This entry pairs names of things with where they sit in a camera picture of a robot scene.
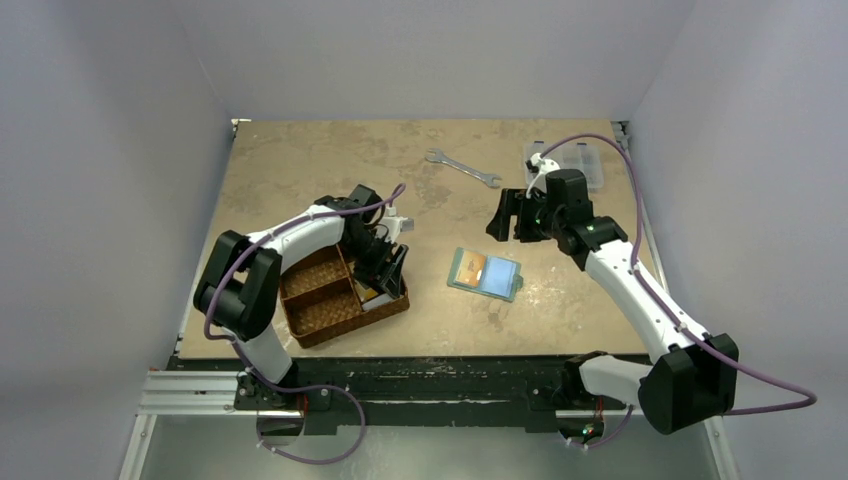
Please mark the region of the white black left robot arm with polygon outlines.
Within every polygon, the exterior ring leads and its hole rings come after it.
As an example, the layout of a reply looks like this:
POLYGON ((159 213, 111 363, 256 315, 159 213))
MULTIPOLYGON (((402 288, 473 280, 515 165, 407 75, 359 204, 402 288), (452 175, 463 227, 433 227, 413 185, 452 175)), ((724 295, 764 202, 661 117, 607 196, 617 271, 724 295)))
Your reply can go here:
POLYGON ((396 241, 405 218, 393 213, 404 192, 399 184, 387 198, 358 185, 347 197, 324 196, 278 226, 248 235, 233 230, 215 241, 196 286, 193 305, 205 316, 204 334, 222 329, 248 371, 261 380, 259 395, 272 408, 297 399, 296 363, 272 325, 283 274, 327 247, 340 247, 354 261, 353 277, 391 300, 402 297, 407 246, 396 241))

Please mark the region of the teal leather card holder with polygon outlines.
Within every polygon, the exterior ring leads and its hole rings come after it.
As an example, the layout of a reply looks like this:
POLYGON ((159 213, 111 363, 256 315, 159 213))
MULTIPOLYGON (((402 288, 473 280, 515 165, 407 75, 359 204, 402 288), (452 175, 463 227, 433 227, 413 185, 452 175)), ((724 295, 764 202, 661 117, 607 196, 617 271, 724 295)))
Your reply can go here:
POLYGON ((470 250, 462 247, 455 250, 446 285, 490 298, 513 302, 516 294, 524 286, 521 265, 514 260, 484 254, 487 256, 487 262, 479 286, 477 288, 467 287, 454 281, 460 252, 463 249, 470 250))

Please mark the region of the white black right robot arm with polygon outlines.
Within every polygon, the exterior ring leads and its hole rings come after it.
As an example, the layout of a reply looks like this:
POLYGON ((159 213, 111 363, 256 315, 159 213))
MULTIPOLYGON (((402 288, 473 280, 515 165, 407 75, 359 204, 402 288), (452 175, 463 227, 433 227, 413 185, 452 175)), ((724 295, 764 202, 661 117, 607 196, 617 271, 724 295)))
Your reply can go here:
POLYGON ((598 216, 584 174, 559 169, 545 174, 545 187, 505 189, 488 235, 499 242, 553 240, 577 267, 600 285, 639 335, 647 365, 596 351, 568 360, 556 396, 576 407, 597 397, 642 410, 648 423, 669 435, 714 416, 735 402, 739 357, 727 334, 712 335, 684 320, 670 296, 644 273, 624 230, 598 216))

